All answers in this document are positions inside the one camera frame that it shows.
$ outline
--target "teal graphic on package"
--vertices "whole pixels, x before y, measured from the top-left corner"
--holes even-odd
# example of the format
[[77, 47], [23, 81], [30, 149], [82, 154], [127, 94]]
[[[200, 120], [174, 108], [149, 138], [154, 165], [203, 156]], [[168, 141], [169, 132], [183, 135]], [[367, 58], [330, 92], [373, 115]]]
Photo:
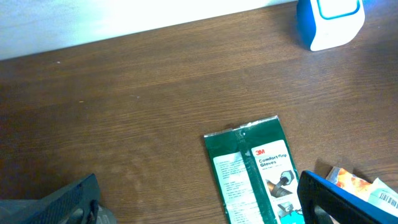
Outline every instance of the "teal graphic on package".
[[205, 135], [205, 143], [230, 223], [304, 223], [277, 116]]

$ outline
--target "orange and white package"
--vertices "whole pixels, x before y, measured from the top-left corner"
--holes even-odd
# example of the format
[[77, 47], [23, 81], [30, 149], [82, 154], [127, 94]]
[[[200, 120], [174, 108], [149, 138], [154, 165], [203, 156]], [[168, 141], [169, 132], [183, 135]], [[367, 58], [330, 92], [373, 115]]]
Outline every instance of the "orange and white package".
[[372, 189], [372, 184], [349, 173], [347, 170], [334, 167], [326, 177], [331, 183], [346, 190], [347, 192], [359, 197], [365, 202], [368, 201]]

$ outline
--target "blue rounded square outline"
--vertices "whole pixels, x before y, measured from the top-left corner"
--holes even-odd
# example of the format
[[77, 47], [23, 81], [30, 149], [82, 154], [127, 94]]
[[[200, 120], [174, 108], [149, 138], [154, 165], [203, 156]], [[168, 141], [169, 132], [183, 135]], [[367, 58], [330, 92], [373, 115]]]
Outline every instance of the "blue rounded square outline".
[[336, 18], [340, 18], [340, 17], [345, 17], [345, 16], [350, 16], [350, 15], [356, 14], [359, 11], [359, 9], [361, 8], [361, 4], [359, 3], [359, 0], [357, 0], [356, 1], [356, 9], [353, 12], [349, 12], [349, 13], [342, 14], [342, 15], [339, 15], [339, 16], [326, 17], [326, 16], [324, 16], [322, 14], [322, 8], [321, 8], [320, 0], [317, 0], [317, 3], [318, 3], [318, 8], [319, 8], [319, 14], [321, 15], [322, 18], [324, 18], [326, 20], [336, 19]]

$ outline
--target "barcode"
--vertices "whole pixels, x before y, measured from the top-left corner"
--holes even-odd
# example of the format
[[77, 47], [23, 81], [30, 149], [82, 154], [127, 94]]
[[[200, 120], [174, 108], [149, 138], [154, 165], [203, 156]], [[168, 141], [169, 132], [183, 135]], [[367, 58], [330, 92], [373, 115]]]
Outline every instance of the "barcode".
[[384, 200], [385, 202], [391, 204], [392, 206], [394, 206], [395, 208], [398, 208], [398, 202], [396, 200], [394, 200], [392, 197], [386, 195], [385, 193], [381, 193], [379, 198], [381, 200]]

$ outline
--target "wooden table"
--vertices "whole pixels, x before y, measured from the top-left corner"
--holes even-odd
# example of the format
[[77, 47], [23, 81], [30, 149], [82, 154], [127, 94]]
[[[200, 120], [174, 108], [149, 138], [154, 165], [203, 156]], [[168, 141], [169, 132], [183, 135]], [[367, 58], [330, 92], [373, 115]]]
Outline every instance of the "wooden table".
[[293, 2], [0, 62], [0, 198], [94, 172], [119, 223], [224, 223], [202, 136], [276, 114], [299, 172], [398, 190], [398, 1], [365, 8], [321, 52]]

